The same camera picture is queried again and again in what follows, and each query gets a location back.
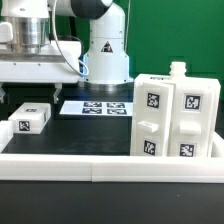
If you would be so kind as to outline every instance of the black table surface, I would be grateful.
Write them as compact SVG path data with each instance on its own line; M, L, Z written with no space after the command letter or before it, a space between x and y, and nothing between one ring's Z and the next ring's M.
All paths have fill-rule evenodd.
M64 100L132 102L133 91L102 93L64 87L53 105L51 85L6 85L0 120L24 102L51 103L40 135L15 134L3 153L129 155L131 118L59 115ZM216 131L223 136L223 102ZM4 224L222 224L223 184L0 181Z

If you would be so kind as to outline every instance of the white container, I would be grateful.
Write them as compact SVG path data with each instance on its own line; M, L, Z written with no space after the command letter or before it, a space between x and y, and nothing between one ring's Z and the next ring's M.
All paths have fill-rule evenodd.
M173 91L147 75L136 78L131 155L167 155Z
M168 143L168 153L165 151L154 156L167 155L172 157L210 157L212 153L213 135L218 110L220 84L216 79L188 78L185 76L185 63L171 65L171 76L141 74L135 80L135 94L132 122L131 155L144 155L145 133L139 127L140 121L153 120L155 112L145 110L144 86L148 92L154 91L155 85L159 91L168 86L173 88L173 94L167 95L167 104L161 108L157 120ZM158 135L157 145L163 145L163 135Z
M50 117L50 104L24 103L9 120L13 122L14 133L40 134Z

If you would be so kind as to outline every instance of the white cube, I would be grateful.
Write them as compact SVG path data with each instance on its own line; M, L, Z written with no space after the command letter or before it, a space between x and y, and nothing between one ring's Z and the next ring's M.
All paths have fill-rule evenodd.
M40 134L51 117L48 103L24 103L10 117L13 132L22 134Z

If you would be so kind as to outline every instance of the white box with lid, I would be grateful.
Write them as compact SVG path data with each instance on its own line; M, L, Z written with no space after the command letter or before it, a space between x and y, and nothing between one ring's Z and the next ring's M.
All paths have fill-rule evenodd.
M136 78L131 155L142 155L141 144L144 144L144 135L137 125L138 121L143 119L141 111L144 110L142 106L144 93L142 89L138 88L140 82L142 86L146 83L147 85L157 83L158 88L164 85L173 88L173 95L169 96L172 98L172 100L169 99L172 101L170 123L162 121L164 114L170 111L170 105L167 104L167 107L163 107L160 117L160 126L164 127L164 132L169 133L166 155L175 157L211 156L220 84L216 79L188 78L185 76L185 72L185 63L174 62L171 65L171 76L140 74ZM154 114L148 110L144 116L151 119Z
M50 117L50 104L24 103L8 120L13 122L14 133L40 134Z

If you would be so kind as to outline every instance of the stacked white blocks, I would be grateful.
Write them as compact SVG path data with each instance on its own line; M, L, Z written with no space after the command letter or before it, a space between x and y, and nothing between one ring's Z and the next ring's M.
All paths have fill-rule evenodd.
M185 71L136 78L131 155L211 156L220 84L187 78ZM143 130L143 124L151 123L157 127L153 134Z

